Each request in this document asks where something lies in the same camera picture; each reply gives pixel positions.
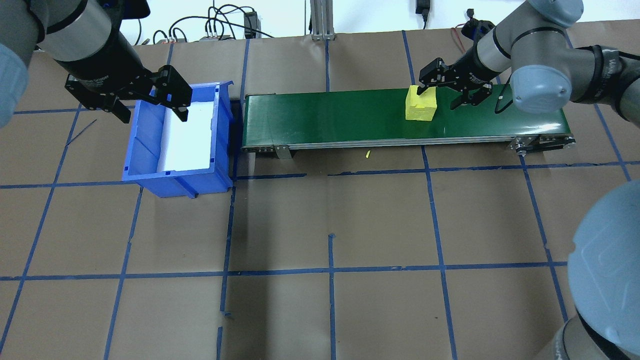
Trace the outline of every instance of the yellow sponge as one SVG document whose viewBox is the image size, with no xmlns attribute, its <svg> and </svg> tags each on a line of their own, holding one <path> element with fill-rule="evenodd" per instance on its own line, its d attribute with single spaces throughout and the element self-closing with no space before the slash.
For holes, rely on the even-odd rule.
<svg viewBox="0 0 640 360">
<path fill-rule="evenodd" d="M 431 121 L 436 113 L 436 88 L 428 88 L 422 95 L 416 94 L 418 85 L 409 86 L 404 106 L 404 118 L 406 120 Z"/>
</svg>

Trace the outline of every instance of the blue plastic bin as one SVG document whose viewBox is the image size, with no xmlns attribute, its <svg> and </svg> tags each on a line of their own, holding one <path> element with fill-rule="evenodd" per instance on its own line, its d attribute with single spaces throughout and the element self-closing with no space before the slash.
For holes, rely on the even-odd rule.
<svg viewBox="0 0 640 360">
<path fill-rule="evenodd" d="M 227 154 L 229 124 L 233 121 L 228 87 L 232 83 L 191 85 L 191 102 L 214 102 L 209 168 L 158 172 L 166 108 L 137 101 L 122 180 L 134 181 L 158 197 L 193 199 L 201 193 L 226 192 L 232 186 Z"/>
</svg>

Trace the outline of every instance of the red cable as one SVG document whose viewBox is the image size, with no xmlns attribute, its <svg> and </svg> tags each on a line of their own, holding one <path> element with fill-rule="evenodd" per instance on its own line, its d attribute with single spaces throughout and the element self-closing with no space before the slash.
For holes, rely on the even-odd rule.
<svg viewBox="0 0 640 360">
<path fill-rule="evenodd" d="M 453 31 L 453 33 L 456 34 L 456 38 L 458 38 L 458 42 L 460 43 L 460 47 L 462 48 L 462 53 L 463 54 L 466 53 L 467 50 L 465 49 L 465 46 L 462 45 L 462 40 L 460 39 L 460 35 L 458 35 L 458 30 L 456 30 L 456 28 L 451 28 L 451 31 Z"/>
</svg>

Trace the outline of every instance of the floor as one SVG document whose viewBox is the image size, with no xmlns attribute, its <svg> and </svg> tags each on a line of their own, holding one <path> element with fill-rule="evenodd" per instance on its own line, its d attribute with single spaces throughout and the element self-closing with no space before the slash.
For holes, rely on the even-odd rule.
<svg viewBox="0 0 640 360">
<path fill-rule="evenodd" d="M 570 37 L 638 53 L 639 28 Z M 233 79 L 236 100 L 408 86 L 460 53 L 448 30 L 137 50 L 192 83 Z M 639 130 L 569 104 L 573 149 L 235 153 L 229 192 L 159 199 L 120 181 L 129 126 L 80 108 L 46 55 L 30 71 L 0 130 L 6 360 L 531 358 L 575 314 L 566 260 L 581 218 L 640 179 Z"/>
</svg>

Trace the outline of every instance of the green conveyor belt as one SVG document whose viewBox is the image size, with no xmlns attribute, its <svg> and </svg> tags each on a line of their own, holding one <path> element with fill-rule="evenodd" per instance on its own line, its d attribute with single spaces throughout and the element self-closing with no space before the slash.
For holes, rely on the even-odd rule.
<svg viewBox="0 0 640 360">
<path fill-rule="evenodd" d="M 448 88 L 436 93 L 433 121 L 404 119 L 407 89 L 252 95 L 246 99 L 243 149 L 274 145 L 290 149 L 510 141 L 518 135 L 569 135 L 562 110 L 529 114 L 510 106 L 496 115 L 502 85 L 479 106 L 455 110 L 459 96 Z"/>
</svg>

